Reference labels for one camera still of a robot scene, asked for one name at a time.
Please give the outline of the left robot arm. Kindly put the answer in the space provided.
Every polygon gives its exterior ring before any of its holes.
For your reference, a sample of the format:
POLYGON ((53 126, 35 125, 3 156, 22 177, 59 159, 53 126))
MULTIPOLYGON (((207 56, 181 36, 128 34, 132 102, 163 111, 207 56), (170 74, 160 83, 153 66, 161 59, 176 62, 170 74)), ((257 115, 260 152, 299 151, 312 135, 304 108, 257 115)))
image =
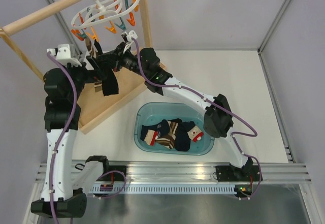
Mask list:
POLYGON ((57 67, 43 77, 47 94, 46 175, 40 199, 32 202, 30 210, 58 223, 61 218, 81 218, 94 183, 111 176, 109 161, 104 155, 90 156, 75 179, 72 179, 71 164, 81 114, 78 98, 87 83, 107 82, 112 71, 101 67, 88 70, 85 63, 76 64, 77 59, 71 57, 62 63, 58 55, 50 52, 47 56, 57 67))

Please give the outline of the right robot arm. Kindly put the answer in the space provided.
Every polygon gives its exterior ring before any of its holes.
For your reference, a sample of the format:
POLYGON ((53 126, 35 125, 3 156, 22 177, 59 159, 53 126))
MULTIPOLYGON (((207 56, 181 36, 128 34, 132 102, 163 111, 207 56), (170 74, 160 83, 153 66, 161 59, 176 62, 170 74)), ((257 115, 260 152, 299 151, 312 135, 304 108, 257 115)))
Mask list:
POLYGON ((247 136, 256 137, 256 130, 238 115, 234 114, 225 96, 219 94, 214 97, 198 92, 188 87, 172 74, 160 66, 160 59, 153 48, 138 50, 133 55, 126 49, 126 43, 121 43, 115 50, 98 56, 101 65, 119 71, 126 68, 145 79, 145 85, 153 93, 179 99, 203 115, 204 131, 215 139, 223 139, 229 154, 233 157, 230 161, 232 175, 237 180, 244 180, 250 175, 253 157, 245 154, 240 148, 236 135, 245 133, 234 130, 234 119, 246 125, 252 132, 247 136))

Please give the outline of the brown striped sock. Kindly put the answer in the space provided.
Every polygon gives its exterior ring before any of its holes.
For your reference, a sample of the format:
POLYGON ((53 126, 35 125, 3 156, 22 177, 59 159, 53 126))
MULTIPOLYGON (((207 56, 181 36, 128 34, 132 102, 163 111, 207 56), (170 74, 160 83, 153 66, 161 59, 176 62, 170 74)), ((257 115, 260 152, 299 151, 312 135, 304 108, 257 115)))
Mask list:
POLYGON ((172 119, 168 121, 169 132, 164 136, 161 136, 155 140, 156 143, 164 146, 167 149, 176 149, 180 151, 181 149, 181 122, 179 118, 172 119))
POLYGON ((100 73, 100 67, 98 66, 98 64, 96 63, 96 57, 97 57, 97 51, 94 47, 94 45, 92 44, 92 41, 91 39, 86 36, 85 38, 85 45, 86 45, 86 48, 89 52, 89 55, 90 55, 90 58, 88 58, 87 60, 89 61, 89 63, 91 64, 91 66, 93 67, 94 69, 94 79, 95 79, 95 82, 94 82, 94 91, 95 92, 100 92, 101 89, 102 89, 102 75, 100 73))

